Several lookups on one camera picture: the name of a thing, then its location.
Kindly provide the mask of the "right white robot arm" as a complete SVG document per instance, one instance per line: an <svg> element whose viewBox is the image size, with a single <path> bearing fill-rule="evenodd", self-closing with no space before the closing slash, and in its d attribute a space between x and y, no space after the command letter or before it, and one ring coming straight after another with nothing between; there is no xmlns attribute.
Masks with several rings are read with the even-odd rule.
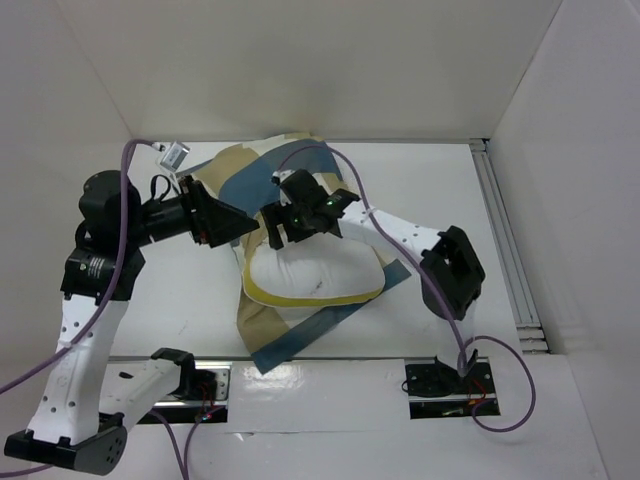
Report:
<svg viewBox="0 0 640 480"><path fill-rule="evenodd" d="M365 244L406 261L420 277L424 305L446 321L454 338L453 358L440 363L436 379L448 392L471 379L477 354L467 349L474 329L463 327L478 300L486 273L467 234L424 227L373 207L364 192L330 193L304 169L277 171L271 182L279 199L261 209L269 246L282 249L317 234Z"/></svg>

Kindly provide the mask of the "white pillow yellow trim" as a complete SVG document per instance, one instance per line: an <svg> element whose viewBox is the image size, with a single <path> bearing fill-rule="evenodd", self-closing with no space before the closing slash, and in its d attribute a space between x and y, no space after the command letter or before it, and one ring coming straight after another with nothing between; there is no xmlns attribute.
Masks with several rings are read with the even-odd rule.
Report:
<svg viewBox="0 0 640 480"><path fill-rule="evenodd" d="M372 247L318 234L279 250L267 240L246 249L242 283L249 299L268 307L327 307L375 298L385 274Z"/></svg>

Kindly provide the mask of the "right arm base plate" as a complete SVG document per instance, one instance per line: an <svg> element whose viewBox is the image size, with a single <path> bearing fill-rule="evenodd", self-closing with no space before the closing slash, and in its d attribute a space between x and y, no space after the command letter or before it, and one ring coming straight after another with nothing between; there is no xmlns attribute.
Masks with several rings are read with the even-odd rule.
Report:
<svg viewBox="0 0 640 480"><path fill-rule="evenodd" d="M500 407L493 372L486 359L479 360L466 377L437 359L405 363L401 390L407 395L412 420L499 416Z"/></svg>

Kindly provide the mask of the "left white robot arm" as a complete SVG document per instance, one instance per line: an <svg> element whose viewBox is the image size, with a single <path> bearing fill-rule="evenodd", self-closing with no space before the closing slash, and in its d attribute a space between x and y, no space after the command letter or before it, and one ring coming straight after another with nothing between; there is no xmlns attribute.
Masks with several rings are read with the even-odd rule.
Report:
<svg viewBox="0 0 640 480"><path fill-rule="evenodd" d="M28 426L8 436L10 458L104 476L129 432L161 399L184 399L202 381L193 354L161 348L112 393L101 393L110 351L145 265L142 248L188 233L215 248L258 229L245 212L212 197L190 176L173 198L142 201L123 171L90 177L83 220L61 284L62 321L54 367Z"/></svg>

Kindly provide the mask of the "aluminium rail frame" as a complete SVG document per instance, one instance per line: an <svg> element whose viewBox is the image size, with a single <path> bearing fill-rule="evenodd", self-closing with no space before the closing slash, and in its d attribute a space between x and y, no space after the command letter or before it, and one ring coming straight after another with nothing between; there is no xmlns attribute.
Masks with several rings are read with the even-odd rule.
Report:
<svg viewBox="0 0 640 480"><path fill-rule="evenodd" d="M491 163L488 141L473 139L469 147L488 212L523 353L528 355L550 354L551 350L540 322L503 196Z"/></svg>

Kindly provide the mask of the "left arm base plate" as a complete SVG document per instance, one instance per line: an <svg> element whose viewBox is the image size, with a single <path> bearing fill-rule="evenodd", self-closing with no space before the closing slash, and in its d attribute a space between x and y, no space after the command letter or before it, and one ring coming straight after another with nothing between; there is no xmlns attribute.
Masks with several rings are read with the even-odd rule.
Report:
<svg viewBox="0 0 640 480"><path fill-rule="evenodd" d="M100 412L123 413L129 426L224 424L228 421L231 365L228 363L146 359L108 364Z"/></svg>

